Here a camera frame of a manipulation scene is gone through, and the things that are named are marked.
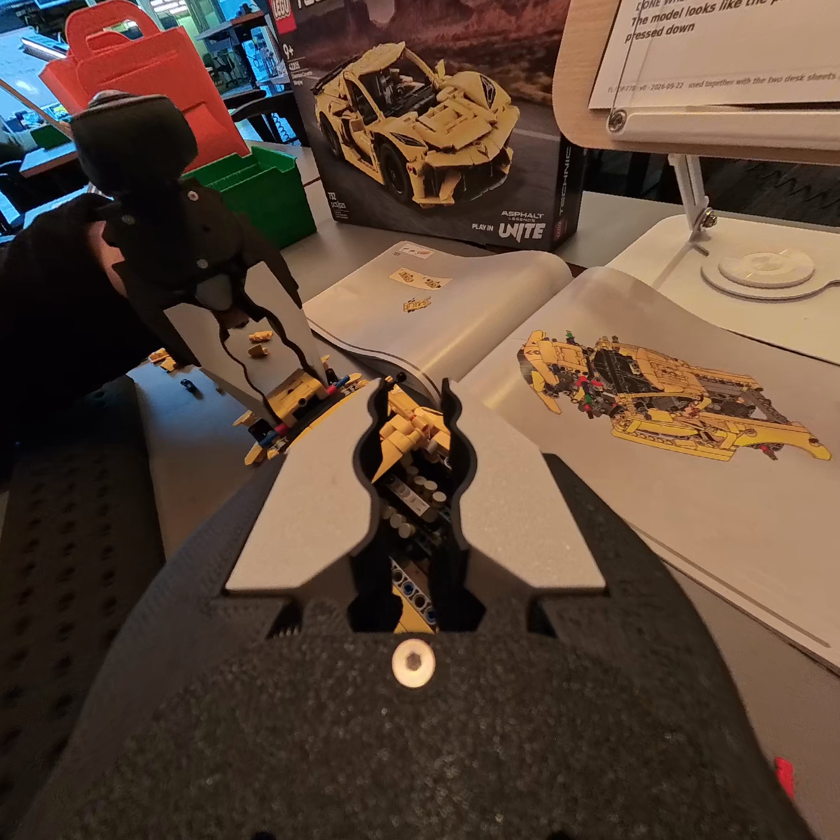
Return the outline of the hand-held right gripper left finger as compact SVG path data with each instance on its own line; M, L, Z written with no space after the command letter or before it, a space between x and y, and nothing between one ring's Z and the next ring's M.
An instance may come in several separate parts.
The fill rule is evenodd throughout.
M375 530L373 490L358 450L374 428L383 384L373 380L342 400L290 446L227 578L227 595L356 598L351 559Z

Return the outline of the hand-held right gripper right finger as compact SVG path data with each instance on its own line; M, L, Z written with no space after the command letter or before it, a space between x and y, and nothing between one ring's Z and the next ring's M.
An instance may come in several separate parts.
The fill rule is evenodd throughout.
M441 396L467 591L480 601L603 593L605 578L540 448L467 386L444 379Z

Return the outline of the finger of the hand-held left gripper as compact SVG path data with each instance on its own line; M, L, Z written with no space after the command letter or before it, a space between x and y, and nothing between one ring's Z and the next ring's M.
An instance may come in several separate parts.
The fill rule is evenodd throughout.
M301 304L265 262L248 268L246 295L275 333L272 343L279 342L284 347L280 353L280 379L283 381L291 372L301 369L327 385L319 348Z
M281 342L275 333L266 342L250 340L253 333L273 330L266 319L249 320L223 335L210 311L183 303L166 315L206 377L272 426L280 423L264 399L281 384Z

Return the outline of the yellow brick hood panel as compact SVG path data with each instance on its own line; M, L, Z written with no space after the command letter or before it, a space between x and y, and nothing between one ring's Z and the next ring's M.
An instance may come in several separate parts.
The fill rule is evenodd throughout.
M289 429L326 408L335 396L342 396L347 378L339 379L331 368L326 370L327 382L305 371L288 377L266 397L277 430Z

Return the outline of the yellow brick model car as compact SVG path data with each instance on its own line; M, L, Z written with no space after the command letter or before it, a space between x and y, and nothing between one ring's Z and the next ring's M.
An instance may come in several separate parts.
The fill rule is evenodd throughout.
M290 446L310 426L368 385L358 374L346 378L350 388L343 397L307 427L299 428L298 435L277 455L278 471ZM402 378L383 379L374 398L374 428L358 450L362 472L373 490L374 533L370 543L351 559L356 598L337 604L349 612L355 629L429 636L440 629L427 576L432 562L443 552L449 530L450 434L441 412L419 405L402 388ZM299 607L309 604L277 596Z

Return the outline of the person's left forearm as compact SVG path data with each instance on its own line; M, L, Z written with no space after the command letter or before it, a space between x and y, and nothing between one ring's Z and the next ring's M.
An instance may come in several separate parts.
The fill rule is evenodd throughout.
M105 196L39 215L2 249L2 475L48 398L55 410L127 374L162 346L91 250Z

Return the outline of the person's left hand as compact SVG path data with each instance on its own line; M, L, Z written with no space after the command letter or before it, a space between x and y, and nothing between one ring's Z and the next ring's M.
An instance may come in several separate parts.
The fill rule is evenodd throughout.
M96 256L96 259L111 283L115 291L121 297L127 298L127 292L123 284L123 279L116 271L115 266L123 262L123 255L119 248L110 245L104 237L104 221L97 221L91 225L90 228L90 243L91 250Z

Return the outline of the pile of small yellow bricks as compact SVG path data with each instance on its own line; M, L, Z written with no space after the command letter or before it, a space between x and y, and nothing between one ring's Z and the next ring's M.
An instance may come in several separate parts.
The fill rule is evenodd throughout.
M248 357L255 360L266 358L270 354L267 344L273 339L273 337L274 333L271 330L251 333L248 336ZM165 348L160 348L151 353L148 356L148 362L170 373L175 370L180 370L190 364L177 361Z

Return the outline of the green plastic bin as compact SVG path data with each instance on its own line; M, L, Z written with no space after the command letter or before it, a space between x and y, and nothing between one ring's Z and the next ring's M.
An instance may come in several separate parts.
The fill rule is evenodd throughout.
M317 232L296 159L283 152L253 149L230 154L183 176L215 190L225 206L246 216L279 249Z

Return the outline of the open instruction booklet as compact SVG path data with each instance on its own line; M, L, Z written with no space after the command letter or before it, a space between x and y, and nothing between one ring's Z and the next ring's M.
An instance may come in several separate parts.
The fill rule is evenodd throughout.
M669 564L838 671L837 365L525 251L403 240L303 307L432 397L461 382Z

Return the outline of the orange plastic tote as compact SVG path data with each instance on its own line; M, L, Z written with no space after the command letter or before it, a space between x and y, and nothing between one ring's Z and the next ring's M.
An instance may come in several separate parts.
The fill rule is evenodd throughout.
M161 30L142 8L109 1L72 13L65 38L67 56L50 61L39 78L71 115L101 91L162 95L174 102L196 136L198 154L188 171L231 154L249 154L183 28Z

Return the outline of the black toy car set box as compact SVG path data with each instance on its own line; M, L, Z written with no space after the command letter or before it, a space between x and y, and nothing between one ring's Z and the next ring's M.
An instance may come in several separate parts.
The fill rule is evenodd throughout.
M551 251L586 151L553 113L569 1L267 2L335 221Z

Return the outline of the black dotted rubber mat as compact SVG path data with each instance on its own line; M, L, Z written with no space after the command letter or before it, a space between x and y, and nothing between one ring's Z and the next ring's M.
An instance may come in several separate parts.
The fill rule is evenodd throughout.
M1 823L12 836L103 659L165 561L135 383L18 449L1 554Z

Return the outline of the white printed sheet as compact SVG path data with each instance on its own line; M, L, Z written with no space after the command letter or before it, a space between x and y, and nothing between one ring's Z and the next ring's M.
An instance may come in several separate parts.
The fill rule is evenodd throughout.
M838 100L838 1L625 1L589 107Z

